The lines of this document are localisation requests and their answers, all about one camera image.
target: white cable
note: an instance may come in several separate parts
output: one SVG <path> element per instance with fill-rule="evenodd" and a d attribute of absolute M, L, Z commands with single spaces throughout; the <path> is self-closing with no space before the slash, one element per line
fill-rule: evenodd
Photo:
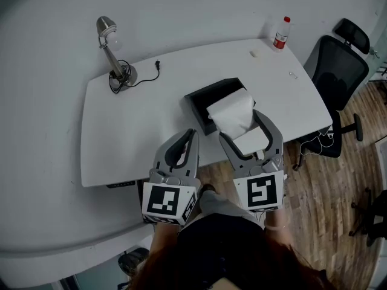
<path fill-rule="evenodd" d="M 334 144 L 334 138 L 332 137 L 332 144 L 328 145 L 328 146 L 324 146 L 322 143 L 321 143 L 321 140 L 320 140 L 320 136 L 321 134 L 318 135 L 318 137 L 314 137 L 312 140 L 310 141 L 305 141 L 303 142 L 301 145 L 300 145 L 300 154 L 303 155 L 303 156 L 307 156 L 307 155 L 320 155 L 322 153 L 322 148 L 328 148 L 328 147 L 331 147 L 333 144 Z M 321 147 L 321 150 L 319 153 L 314 153 L 314 152 L 307 152 L 307 153 L 302 153 L 301 151 L 301 148 L 302 148 L 302 145 L 304 145 L 305 143 L 308 143 L 308 142 L 312 142 L 314 141 L 315 139 L 318 139 L 319 140 L 319 143 L 320 143 L 320 147 Z"/>

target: white bottle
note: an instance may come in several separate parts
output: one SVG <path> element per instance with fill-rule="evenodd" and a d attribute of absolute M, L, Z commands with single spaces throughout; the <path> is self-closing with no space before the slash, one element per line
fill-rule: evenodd
<path fill-rule="evenodd" d="M 288 39 L 290 31 L 290 18 L 285 16 L 284 21 L 278 28 L 276 38 L 274 39 L 274 48 L 278 51 L 282 51 L 285 47 L 285 43 Z"/>

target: lamp base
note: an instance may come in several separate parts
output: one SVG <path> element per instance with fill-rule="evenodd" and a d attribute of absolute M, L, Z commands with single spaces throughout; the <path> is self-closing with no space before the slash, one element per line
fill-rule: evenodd
<path fill-rule="evenodd" d="M 126 72 L 126 70 L 124 70 L 125 76 L 121 80 L 114 79 L 113 77 L 109 76 L 109 85 L 113 90 L 117 90 L 122 84 L 120 91 L 124 91 L 135 84 L 137 80 L 137 71 L 132 65 L 123 66 L 123 68 L 127 67 L 130 68 L 130 71 Z"/>

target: white desk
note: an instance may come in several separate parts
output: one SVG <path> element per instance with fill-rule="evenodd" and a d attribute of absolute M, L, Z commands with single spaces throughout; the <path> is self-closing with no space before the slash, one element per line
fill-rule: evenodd
<path fill-rule="evenodd" d="M 332 124 L 312 81 L 293 53 L 274 52 L 270 40 L 253 39 L 189 48 L 133 64 L 138 80 L 160 77 L 115 95 L 108 74 L 89 82 L 81 139 L 82 185 L 90 187 L 148 177 L 158 147 L 178 131 L 200 135 L 200 166 L 226 160 L 215 132 L 205 137 L 184 96 L 219 80 L 238 77 L 255 109 L 279 128 L 284 141 Z M 250 51 L 257 53 L 252 57 Z M 294 73 L 298 78 L 289 75 Z M 242 153 L 268 143 L 255 129 L 235 140 Z"/>

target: office chair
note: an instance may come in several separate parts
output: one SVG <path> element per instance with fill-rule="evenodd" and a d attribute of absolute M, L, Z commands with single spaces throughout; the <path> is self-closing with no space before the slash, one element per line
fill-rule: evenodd
<path fill-rule="evenodd" d="M 371 203 L 371 190 L 366 188 L 365 191 L 368 193 L 366 209 L 354 202 L 351 204 L 352 208 L 360 212 L 359 217 L 363 216 L 363 219 L 355 231 L 350 231 L 349 236 L 355 236 L 361 230 L 362 234 L 368 234 L 367 246 L 370 247 L 378 237 L 387 238 L 387 218 L 385 218 L 387 215 L 387 190 L 382 191 L 373 203 Z M 374 224 L 375 216 L 383 217 L 383 222 Z"/>
<path fill-rule="evenodd" d="M 320 40 L 319 57 L 312 82 L 316 86 L 332 118 L 332 131 L 322 135 L 319 131 L 298 138 L 301 144 L 300 159 L 293 166 L 297 171 L 303 163 L 306 149 L 319 155 L 338 158 L 341 154 L 342 134 L 356 131 L 358 141 L 363 140 L 362 122 L 354 114 L 354 123 L 341 127 L 340 115 L 353 92 L 368 74 L 367 63 L 352 49 L 369 52 L 368 36 L 354 23 L 343 19 L 334 32 L 344 38 L 344 43 L 331 36 Z"/>

